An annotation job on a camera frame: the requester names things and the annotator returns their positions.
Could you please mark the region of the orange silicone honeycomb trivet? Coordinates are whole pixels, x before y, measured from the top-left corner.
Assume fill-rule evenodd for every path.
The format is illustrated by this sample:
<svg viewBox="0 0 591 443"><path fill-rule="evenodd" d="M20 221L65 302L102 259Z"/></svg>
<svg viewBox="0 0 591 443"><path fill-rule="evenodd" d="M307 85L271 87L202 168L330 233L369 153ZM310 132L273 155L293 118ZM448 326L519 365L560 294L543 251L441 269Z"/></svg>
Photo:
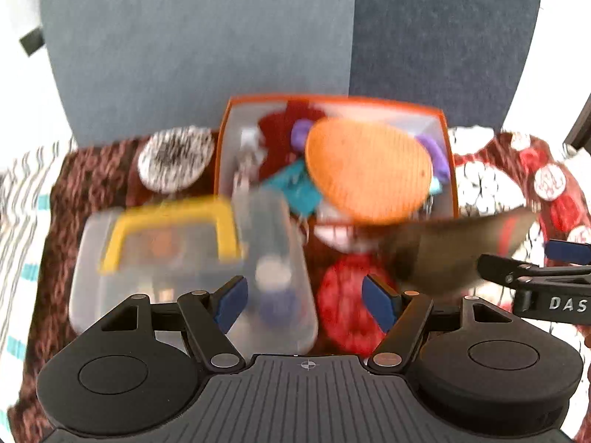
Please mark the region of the orange silicone honeycomb trivet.
<svg viewBox="0 0 591 443"><path fill-rule="evenodd" d="M421 143L393 126L324 118L304 146L308 174L325 200L356 222L397 223L430 193L432 160Z"/></svg>

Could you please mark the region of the teal printed packet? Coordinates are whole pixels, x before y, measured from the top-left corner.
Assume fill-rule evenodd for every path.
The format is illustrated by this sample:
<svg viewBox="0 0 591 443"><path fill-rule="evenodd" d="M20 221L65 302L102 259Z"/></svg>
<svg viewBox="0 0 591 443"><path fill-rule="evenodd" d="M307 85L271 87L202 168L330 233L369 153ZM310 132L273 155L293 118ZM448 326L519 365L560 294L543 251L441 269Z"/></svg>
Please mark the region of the teal printed packet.
<svg viewBox="0 0 591 443"><path fill-rule="evenodd" d="M280 191L290 211L304 219L308 219L322 202L322 194L311 181L307 165L302 159L297 159L263 180L262 186Z"/></svg>

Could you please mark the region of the red floral plush blanket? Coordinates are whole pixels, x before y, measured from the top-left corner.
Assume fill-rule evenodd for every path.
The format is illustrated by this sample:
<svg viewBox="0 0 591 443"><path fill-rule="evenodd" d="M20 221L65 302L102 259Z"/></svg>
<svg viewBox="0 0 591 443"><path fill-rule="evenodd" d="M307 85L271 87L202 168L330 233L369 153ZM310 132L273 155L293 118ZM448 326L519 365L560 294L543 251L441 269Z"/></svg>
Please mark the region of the red floral plush blanket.
<svg viewBox="0 0 591 443"><path fill-rule="evenodd" d="M517 256L528 262L544 261L543 243L550 238L574 235L590 238L590 191L574 176L585 175L590 156L555 156L548 144L530 135L490 128L453 128L449 132L457 167L460 212L464 216L496 214L534 201L534 176L548 163L567 178L567 194L543 206L543 214L525 237ZM99 210L133 207L151 199L139 181L136 164L145 138L124 140L100 148L69 153L45 206L51 213L43 252L28 274L37 295L24 354L23 382L17 402L8 409L6 421L15 442L38 442L51 426L36 396L36 377L50 357L74 338L68 305L75 260L83 226Z"/></svg>

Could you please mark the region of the orange cardboard box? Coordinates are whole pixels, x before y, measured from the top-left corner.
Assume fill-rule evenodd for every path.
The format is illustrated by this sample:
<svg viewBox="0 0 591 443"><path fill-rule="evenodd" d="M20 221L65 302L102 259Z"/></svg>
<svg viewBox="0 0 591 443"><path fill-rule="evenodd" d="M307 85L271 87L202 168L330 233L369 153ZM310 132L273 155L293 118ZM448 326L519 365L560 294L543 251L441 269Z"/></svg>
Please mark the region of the orange cardboard box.
<svg viewBox="0 0 591 443"><path fill-rule="evenodd" d="M305 94L233 97L221 120L214 189L273 186L297 215L373 230L459 215L444 113L392 100Z"/></svg>

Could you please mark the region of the dark red plush toy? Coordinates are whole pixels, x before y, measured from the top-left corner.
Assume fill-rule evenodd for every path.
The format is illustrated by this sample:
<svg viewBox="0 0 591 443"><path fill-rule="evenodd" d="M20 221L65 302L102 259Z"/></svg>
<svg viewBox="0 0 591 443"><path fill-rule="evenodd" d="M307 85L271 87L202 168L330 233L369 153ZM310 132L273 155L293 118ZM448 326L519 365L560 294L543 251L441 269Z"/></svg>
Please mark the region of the dark red plush toy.
<svg viewBox="0 0 591 443"><path fill-rule="evenodd" d="M315 122L324 117L325 112L312 107L307 100L290 100L286 109L260 118L257 125L263 134L266 159L259 167L259 180L273 176L297 160L298 151L290 143L291 131L297 120L308 119Z"/></svg>

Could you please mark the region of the striped white cloth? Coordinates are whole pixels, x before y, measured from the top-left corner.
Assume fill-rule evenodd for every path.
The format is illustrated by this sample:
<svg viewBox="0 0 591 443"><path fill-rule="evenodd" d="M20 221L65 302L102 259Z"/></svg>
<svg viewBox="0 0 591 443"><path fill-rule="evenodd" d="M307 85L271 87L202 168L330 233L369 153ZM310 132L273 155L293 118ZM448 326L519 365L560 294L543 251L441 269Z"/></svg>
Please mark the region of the striped white cloth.
<svg viewBox="0 0 591 443"><path fill-rule="evenodd" d="M50 193L73 138L25 153L1 170L1 438L18 400L50 221Z"/></svg>

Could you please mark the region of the grey felt partition panel left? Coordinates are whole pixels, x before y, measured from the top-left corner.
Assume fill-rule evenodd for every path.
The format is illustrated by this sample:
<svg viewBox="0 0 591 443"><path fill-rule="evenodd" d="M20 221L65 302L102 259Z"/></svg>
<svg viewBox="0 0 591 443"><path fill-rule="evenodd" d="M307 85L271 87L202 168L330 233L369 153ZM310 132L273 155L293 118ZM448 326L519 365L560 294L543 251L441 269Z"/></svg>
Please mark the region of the grey felt partition panel left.
<svg viewBox="0 0 591 443"><path fill-rule="evenodd" d="M349 90L355 0L40 0L40 10L81 145L216 127L239 94Z"/></svg>

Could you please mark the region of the dark grey felt partition right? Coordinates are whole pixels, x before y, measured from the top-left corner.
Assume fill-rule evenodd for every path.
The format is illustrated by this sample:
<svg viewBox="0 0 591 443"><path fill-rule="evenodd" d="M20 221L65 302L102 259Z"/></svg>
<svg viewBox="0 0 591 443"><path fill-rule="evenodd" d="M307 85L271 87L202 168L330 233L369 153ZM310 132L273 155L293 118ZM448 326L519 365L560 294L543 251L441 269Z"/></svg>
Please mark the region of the dark grey felt partition right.
<svg viewBox="0 0 591 443"><path fill-rule="evenodd" d="M540 0L356 0L349 92L502 128Z"/></svg>

